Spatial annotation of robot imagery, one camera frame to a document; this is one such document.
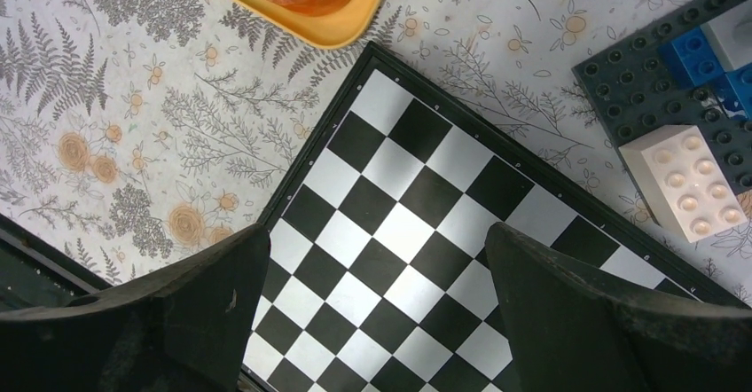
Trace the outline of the yellow plastic tray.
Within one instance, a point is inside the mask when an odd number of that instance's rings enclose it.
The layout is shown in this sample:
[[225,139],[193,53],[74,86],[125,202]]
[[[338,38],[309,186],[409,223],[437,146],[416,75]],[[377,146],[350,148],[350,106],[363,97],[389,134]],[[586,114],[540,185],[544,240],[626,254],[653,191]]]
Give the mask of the yellow plastic tray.
[[382,0],[350,0],[339,10],[308,16],[287,10],[267,0],[231,0],[232,7],[221,24],[239,32],[251,43],[264,41],[269,47],[281,33],[321,50],[347,46],[359,38],[372,23]]

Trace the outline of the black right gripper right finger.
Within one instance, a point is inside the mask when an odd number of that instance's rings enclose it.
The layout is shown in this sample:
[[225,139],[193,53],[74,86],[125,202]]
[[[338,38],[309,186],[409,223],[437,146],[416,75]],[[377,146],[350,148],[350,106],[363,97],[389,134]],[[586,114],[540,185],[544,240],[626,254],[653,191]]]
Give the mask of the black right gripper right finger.
[[522,390],[750,390],[750,310],[636,285],[502,222],[485,250]]

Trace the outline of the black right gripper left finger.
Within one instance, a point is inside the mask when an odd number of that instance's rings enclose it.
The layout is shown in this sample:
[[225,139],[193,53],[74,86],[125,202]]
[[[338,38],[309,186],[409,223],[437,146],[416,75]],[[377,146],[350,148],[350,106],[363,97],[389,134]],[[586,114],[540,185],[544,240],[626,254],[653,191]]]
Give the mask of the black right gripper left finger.
[[270,251],[256,223],[66,306],[4,312],[2,390],[235,390]]

